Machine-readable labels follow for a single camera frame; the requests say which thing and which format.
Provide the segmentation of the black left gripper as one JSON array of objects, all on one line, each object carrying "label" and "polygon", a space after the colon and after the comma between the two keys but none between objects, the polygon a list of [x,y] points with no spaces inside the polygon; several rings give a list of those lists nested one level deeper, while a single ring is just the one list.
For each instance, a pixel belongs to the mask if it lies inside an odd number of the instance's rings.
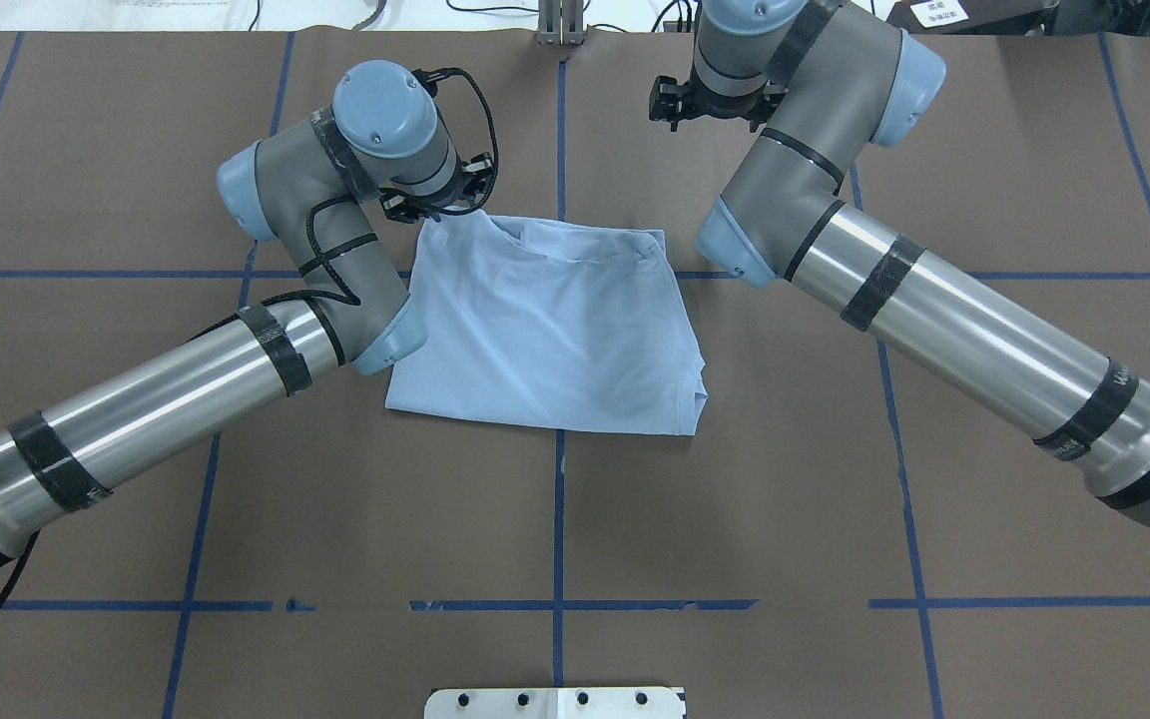
[{"label": "black left gripper", "polygon": [[379,208],[392,222],[465,217],[483,209],[496,184],[494,165],[448,165],[446,179],[411,188],[379,188]]}]

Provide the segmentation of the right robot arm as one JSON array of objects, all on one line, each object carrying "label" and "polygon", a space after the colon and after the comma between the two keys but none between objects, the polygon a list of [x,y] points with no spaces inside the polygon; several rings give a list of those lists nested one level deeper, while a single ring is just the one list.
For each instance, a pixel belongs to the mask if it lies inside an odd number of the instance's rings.
[{"label": "right robot arm", "polygon": [[684,85],[651,115],[758,136],[697,247],[750,286],[785,281],[958,387],[1150,528],[1150,382],[841,199],[862,147],[902,141],[946,67],[849,1],[708,1]]}]

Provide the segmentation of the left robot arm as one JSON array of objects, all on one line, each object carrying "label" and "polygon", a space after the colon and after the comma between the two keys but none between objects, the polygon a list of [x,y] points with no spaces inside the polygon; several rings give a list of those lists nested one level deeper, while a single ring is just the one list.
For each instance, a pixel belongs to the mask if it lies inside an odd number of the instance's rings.
[{"label": "left robot arm", "polygon": [[279,242],[302,290],[243,306],[181,346],[0,433],[0,568],[54,520],[279,397],[351,365],[374,374],[427,341],[365,206],[399,223],[482,208],[497,150],[461,159],[435,105],[457,67],[352,67],[331,101],[218,168],[241,231]]}]

